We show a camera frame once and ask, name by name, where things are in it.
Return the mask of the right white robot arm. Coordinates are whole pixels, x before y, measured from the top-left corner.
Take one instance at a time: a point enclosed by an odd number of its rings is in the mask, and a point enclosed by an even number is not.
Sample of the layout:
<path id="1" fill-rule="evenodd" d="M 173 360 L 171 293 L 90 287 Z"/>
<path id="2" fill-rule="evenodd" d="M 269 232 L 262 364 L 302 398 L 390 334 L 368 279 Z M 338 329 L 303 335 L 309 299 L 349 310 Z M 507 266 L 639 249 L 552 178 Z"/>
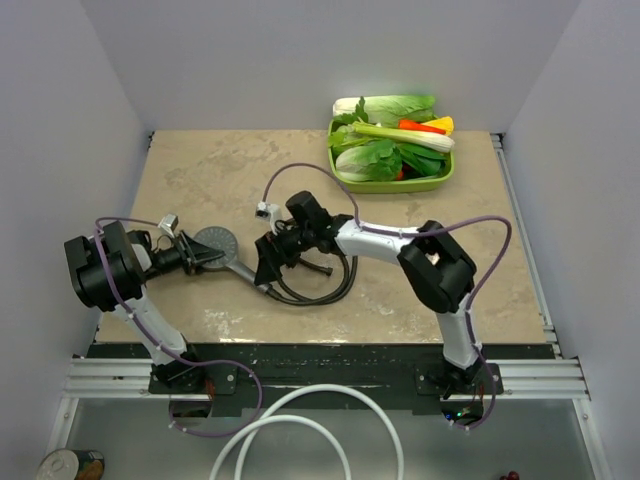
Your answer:
<path id="1" fill-rule="evenodd" d="M 365 257 L 401 268 L 422 305 L 436 314 L 443 338 L 443 367 L 431 375 L 443 389 L 469 392 L 481 380 L 482 345 L 475 340 L 464 303 L 474 288 L 475 263 L 442 225 L 428 221 L 405 229 L 362 222 L 353 215 L 330 214 L 308 191 L 286 202 L 291 218 L 275 204 L 261 201 L 256 216 L 270 230 L 255 241 L 258 266 L 254 284 L 269 286 L 282 279 L 301 254 L 316 249 L 346 259 Z"/>

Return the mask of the grey shower head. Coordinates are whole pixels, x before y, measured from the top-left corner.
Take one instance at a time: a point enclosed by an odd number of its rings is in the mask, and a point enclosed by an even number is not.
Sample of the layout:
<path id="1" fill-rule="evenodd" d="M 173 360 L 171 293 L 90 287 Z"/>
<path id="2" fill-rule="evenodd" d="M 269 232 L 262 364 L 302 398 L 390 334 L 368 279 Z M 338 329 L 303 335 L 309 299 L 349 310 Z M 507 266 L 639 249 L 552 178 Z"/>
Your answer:
<path id="1" fill-rule="evenodd" d="M 201 229 L 195 234 L 194 239 L 206 246 L 220 249 L 226 257 L 226 268 L 238 275 L 252 287 L 254 284 L 255 272 L 239 260 L 239 244 L 236 236 L 227 228 L 222 226 L 209 226 Z"/>

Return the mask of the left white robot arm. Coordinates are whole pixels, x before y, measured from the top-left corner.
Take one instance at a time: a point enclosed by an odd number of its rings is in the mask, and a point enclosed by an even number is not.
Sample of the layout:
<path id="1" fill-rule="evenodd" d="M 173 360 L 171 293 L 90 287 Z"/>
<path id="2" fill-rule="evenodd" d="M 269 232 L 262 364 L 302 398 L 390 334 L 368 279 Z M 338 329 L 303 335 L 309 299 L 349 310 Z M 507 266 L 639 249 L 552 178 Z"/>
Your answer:
<path id="1" fill-rule="evenodd" d="M 161 249 L 152 244 L 149 231 L 126 230 L 114 220 L 92 237 L 72 238 L 64 243 L 71 284 L 85 306 L 116 315 L 137 333 L 151 356 L 153 380 L 179 393 L 210 393 L 207 367 L 153 304 L 147 283 L 176 270 L 199 274 L 225 253 L 185 232 L 167 237 L 170 246 Z"/>

